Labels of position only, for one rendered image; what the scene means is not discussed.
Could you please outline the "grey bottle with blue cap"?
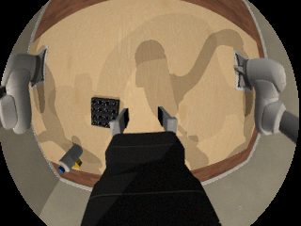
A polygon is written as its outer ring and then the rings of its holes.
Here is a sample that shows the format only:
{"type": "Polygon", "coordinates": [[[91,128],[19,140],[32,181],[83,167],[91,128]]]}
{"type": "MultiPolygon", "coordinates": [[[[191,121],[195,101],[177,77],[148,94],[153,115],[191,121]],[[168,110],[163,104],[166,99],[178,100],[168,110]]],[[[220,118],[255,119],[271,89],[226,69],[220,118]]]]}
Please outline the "grey bottle with blue cap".
{"type": "Polygon", "coordinates": [[[75,162],[78,161],[82,154],[82,147],[78,146],[78,144],[74,144],[74,146],[61,157],[58,170],[60,170],[61,173],[71,172],[72,166],[75,165],[75,162]]]}

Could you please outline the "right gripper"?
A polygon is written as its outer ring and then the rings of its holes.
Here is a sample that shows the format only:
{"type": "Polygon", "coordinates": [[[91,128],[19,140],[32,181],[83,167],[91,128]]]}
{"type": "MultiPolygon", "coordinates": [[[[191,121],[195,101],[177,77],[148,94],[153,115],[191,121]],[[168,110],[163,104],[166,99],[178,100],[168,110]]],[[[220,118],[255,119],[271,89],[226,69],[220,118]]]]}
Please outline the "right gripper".
{"type": "Polygon", "coordinates": [[[7,95],[5,93],[5,91],[7,91],[7,88],[5,88],[5,87],[0,88],[0,98],[3,98],[3,97],[5,97],[5,95],[7,95]]]}

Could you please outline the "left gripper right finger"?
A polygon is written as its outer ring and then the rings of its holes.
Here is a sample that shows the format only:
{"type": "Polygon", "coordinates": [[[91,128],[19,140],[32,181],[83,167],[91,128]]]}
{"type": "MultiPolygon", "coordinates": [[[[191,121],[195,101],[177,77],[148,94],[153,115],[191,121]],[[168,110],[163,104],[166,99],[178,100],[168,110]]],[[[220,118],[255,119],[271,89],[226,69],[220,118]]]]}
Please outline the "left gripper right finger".
{"type": "Polygon", "coordinates": [[[162,106],[158,106],[158,121],[165,128],[165,131],[174,132],[177,136],[177,118],[170,117],[162,106]]]}

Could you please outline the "black knob box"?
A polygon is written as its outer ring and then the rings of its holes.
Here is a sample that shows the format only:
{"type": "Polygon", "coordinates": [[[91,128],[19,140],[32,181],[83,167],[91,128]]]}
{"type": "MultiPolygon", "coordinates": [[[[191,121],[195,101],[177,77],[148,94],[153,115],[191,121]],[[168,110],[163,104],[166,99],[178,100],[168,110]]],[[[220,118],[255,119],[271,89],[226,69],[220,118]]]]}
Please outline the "black knob box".
{"type": "Polygon", "coordinates": [[[120,99],[91,98],[91,125],[98,124],[98,127],[110,128],[110,118],[115,120],[119,116],[119,101],[120,99]]]}

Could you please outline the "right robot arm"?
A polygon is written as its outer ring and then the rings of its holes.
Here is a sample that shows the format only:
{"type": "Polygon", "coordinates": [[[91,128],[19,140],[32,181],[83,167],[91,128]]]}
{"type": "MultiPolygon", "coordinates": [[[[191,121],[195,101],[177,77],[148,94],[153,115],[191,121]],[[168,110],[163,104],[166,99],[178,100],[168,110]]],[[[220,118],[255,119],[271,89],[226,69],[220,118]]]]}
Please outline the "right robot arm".
{"type": "Polygon", "coordinates": [[[15,133],[26,132],[31,124],[30,86],[44,79],[44,57],[46,50],[38,56],[12,54],[8,57],[1,86],[7,87],[7,95],[0,101],[0,127],[14,129],[15,133]],[[34,82],[34,83],[31,83],[34,82]],[[3,124],[1,124],[3,123],[3,124]]]}

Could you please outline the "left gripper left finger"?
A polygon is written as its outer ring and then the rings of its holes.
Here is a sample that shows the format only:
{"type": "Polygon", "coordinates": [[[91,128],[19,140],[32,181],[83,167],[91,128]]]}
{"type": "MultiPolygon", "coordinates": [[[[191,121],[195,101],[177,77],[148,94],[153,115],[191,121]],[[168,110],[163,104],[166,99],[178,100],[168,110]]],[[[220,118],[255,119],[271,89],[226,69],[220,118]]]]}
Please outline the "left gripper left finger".
{"type": "Polygon", "coordinates": [[[116,117],[115,120],[111,120],[109,122],[110,125],[110,132],[112,132],[112,138],[113,135],[117,135],[118,133],[123,133],[124,129],[127,128],[129,121],[129,110],[128,108],[124,108],[119,113],[119,116],[116,117]]]}

